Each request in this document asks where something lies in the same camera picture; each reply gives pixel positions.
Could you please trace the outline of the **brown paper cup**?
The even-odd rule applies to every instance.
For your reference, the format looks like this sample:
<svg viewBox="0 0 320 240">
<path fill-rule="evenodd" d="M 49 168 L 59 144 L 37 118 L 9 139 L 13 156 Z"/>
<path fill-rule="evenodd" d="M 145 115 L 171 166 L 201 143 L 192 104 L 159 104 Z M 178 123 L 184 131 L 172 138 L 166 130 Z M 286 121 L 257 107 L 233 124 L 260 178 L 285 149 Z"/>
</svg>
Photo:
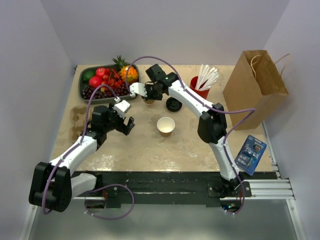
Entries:
<svg viewBox="0 0 320 240">
<path fill-rule="evenodd" d="M 151 104 L 153 104 L 153 103 L 155 102 L 155 100 L 152 100 L 152 99 L 146 100 L 145 98 L 143 98 L 142 100 L 143 100 L 143 102 L 144 102 L 145 104 L 147 104 L 147 105 L 151 105 Z"/>
<path fill-rule="evenodd" d="M 170 117 L 162 117 L 157 121 L 156 127 L 162 137 L 169 137 L 176 127 L 175 121 Z"/>
</svg>

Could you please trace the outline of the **black cup lid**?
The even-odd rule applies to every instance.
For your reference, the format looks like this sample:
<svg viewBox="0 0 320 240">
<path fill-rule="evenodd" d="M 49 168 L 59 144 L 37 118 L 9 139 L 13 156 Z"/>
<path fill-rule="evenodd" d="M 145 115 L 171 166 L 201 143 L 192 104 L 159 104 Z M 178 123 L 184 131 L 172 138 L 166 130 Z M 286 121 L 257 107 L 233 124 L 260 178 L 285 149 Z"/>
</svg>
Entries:
<svg viewBox="0 0 320 240">
<path fill-rule="evenodd" d="M 177 99 L 173 98 L 173 97 L 169 97 L 167 100 L 166 100 L 166 108 L 170 111 L 170 112 L 178 112 L 179 110 L 181 110 L 183 104 L 178 101 Z"/>
</svg>

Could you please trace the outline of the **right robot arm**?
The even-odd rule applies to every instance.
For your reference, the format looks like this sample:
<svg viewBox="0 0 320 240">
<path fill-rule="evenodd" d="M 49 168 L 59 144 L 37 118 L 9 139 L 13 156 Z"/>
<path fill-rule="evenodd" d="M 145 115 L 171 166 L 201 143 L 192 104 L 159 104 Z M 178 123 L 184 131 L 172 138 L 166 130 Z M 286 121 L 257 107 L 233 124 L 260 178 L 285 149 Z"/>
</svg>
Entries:
<svg viewBox="0 0 320 240">
<path fill-rule="evenodd" d="M 165 73 L 158 64 L 154 64 L 145 72 L 151 84 L 145 85 L 144 98 L 161 100 L 163 94 L 166 94 L 187 107 L 198 118 L 198 136 L 210 146 L 215 155 L 223 182 L 223 192 L 233 197 L 240 191 L 244 197 L 246 189 L 243 178 L 227 141 L 229 133 L 224 107 L 220 103 L 213 104 L 200 97 L 182 81 L 176 70 Z"/>
</svg>

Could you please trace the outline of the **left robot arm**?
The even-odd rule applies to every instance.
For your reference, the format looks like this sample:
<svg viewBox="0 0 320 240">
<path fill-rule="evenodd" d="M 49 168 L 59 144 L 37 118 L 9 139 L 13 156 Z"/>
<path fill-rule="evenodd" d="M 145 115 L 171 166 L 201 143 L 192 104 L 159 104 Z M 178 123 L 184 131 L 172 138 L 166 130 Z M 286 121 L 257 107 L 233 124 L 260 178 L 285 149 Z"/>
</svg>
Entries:
<svg viewBox="0 0 320 240">
<path fill-rule="evenodd" d="M 76 142 L 62 155 L 50 162 L 38 163 L 33 172 L 28 201 L 42 207 L 44 214 L 63 212 L 71 200 L 85 192 L 99 196 L 104 184 L 95 173 L 73 173 L 91 154 L 95 153 L 107 139 L 107 134 L 116 130 L 128 135 L 134 127 L 134 118 L 125 122 L 131 105 L 123 100 L 109 106 L 94 107 L 91 119 L 84 124 L 84 131 Z"/>
</svg>

